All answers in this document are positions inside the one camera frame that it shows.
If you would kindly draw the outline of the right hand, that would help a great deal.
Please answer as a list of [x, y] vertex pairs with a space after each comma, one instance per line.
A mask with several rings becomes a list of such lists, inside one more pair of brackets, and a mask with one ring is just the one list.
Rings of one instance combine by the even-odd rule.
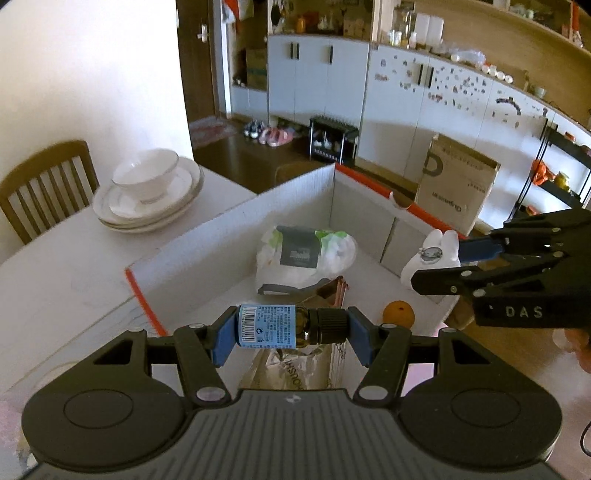
[[584, 329], [555, 329], [553, 332], [555, 345], [576, 356], [583, 371], [591, 373], [590, 333]]

